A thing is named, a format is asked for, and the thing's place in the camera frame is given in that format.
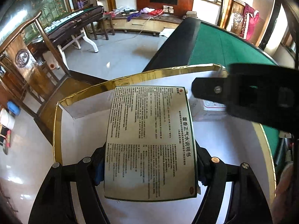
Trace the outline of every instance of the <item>carved round medallion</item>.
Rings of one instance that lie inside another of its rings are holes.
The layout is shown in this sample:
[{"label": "carved round medallion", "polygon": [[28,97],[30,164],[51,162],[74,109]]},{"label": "carved round medallion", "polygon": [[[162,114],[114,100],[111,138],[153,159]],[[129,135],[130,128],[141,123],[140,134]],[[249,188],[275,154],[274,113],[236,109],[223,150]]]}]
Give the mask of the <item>carved round medallion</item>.
[{"label": "carved round medallion", "polygon": [[16,55],[16,66],[23,68],[29,61],[29,52],[26,49],[19,50]]}]

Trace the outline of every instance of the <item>green felt table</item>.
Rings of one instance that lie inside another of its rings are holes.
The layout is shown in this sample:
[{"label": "green felt table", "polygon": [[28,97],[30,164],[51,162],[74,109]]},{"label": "green felt table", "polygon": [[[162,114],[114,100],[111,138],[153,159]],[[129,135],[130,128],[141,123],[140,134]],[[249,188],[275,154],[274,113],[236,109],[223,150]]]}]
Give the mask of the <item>green felt table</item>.
[{"label": "green felt table", "polygon": [[[208,63],[221,64],[226,67],[228,72],[229,65],[233,63],[277,65],[272,58],[254,45],[215,25],[202,21],[188,65]],[[274,156],[278,147],[279,131],[268,126],[263,127]]]}]

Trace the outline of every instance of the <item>tile floor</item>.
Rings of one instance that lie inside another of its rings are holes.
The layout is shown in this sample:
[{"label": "tile floor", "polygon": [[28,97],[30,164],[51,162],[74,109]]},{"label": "tile floor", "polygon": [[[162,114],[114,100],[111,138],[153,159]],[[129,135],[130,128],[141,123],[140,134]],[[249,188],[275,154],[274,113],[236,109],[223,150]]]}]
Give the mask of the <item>tile floor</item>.
[{"label": "tile floor", "polygon": [[[150,34],[136,35],[117,32],[115,36],[109,35],[108,41],[98,36],[95,41],[98,53],[93,53],[90,44],[80,40],[81,50],[70,46],[65,51],[68,66],[74,71],[108,80],[139,73],[164,39]],[[62,69],[54,73],[58,78],[64,74]],[[24,102],[35,112],[40,106],[30,95]],[[35,196],[52,164],[52,146],[33,118],[21,110],[12,130],[8,155],[0,151],[0,184],[24,224],[28,223]]]},{"label": "tile floor", "polygon": [[70,69],[95,77],[111,80],[141,72],[165,41],[152,34],[116,32],[104,40],[98,35],[94,42],[99,52],[80,40],[81,50],[69,46],[65,50]]}]

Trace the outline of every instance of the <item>metal screw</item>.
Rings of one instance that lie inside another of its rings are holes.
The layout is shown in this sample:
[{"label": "metal screw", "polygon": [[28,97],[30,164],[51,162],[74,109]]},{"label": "metal screw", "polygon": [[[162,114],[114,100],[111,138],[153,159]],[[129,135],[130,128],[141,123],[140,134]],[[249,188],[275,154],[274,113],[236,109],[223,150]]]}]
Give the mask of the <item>metal screw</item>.
[{"label": "metal screw", "polygon": [[249,165],[246,162],[244,162],[244,163],[242,163],[242,167],[245,168],[245,169],[248,169]]},{"label": "metal screw", "polygon": [[220,160],[218,157],[212,157],[212,162],[218,163],[218,162],[220,162]]},{"label": "metal screw", "polygon": [[90,157],[88,157],[88,156],[83,158],[83,162],[84,162],[84,163],[88,163],[88,162],[90,162],[90,161],[91,161],[91,159],[90,159]]},{"label": "metal screw", "polygon": [[54,168],[59,167],[59,162],[55,162],[55,163],[53,163],[53,164],[52,164],[52,167],[54,167]]},{"label": "metal screw", "polygon": [[222,92],[222,87],[220,87],[220,86],[216,86],[216,87],[214,88],[214,92],[215,92],[216,94],[221,93],[221,92]]}]

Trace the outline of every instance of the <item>gold trim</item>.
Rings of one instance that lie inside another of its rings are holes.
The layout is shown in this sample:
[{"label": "gold trim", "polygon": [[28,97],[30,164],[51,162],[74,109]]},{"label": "gold trim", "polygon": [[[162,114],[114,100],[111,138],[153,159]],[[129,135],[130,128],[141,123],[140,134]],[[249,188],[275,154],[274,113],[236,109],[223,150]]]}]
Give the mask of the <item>gold trim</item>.
[{"label": "gold trim", "polygon": [[53,155],[54,161],[62,164],[61,151],[61,118],[62,106],[70,106],[82,99],[89,98],[99,93],[103,93],[114,89],[116,86],[128,86],[139,82],[159,79],[169,76],[182,75],[187,73],[201,72],[201,71],[218,71],[222,66],[216,64],[192,65],[192,66],[178,66],[171,68],[163,68],[152,71],[146,71],[131,76],[116,78],[107,82],[103,82],[87,89],[74,93],[63,100],[60,100],[56,105],[54,126],[53,126]]},{"label": "gold trim", "polygon": [[260,123],[255,123],[255,122],[252,122],[252,125],[259,139],[261,149],[264,155],[265,163],[266,163],[266,169],[267,169],[268,180],[269,180],[269,196],[270,196],[269,206],[271,206],[275,198],[275,189],[276,189],[276,175],[275,175],[274,161],[272,158],[271,149],[263,126]]},{"label": "gold trim", "polygon": [[53,156],[54,156],[54,162],[59,162],[62,165],[61,118],[62,118],[62,108],[60,108],[57,103],[55,109],[54,127],[53,127]]},{"label": "gold trim", "polygon": [[178,66],[178,67],[146,71],[131,76],[116,78],[107,82],[100,83],[98,85],[91,86],[87,89],[84,89],[80,92],[74,93],[66,97],[65,99],[61,100],[59,103],[62,106],[70,106],[73,103],[80,101],[82,99],[115,89],[116,86],[128,86],[128,85],[133,85],[144,81],[150,81],[153,79],[159,79],[159,78],[164,78],[169,76],[182,75],[182,74],[194,73],[200,71],[217,71],[219,70],[219,68],[221,68],[220,65],[204,64],[204,65],[192,65],[192,66]]}]

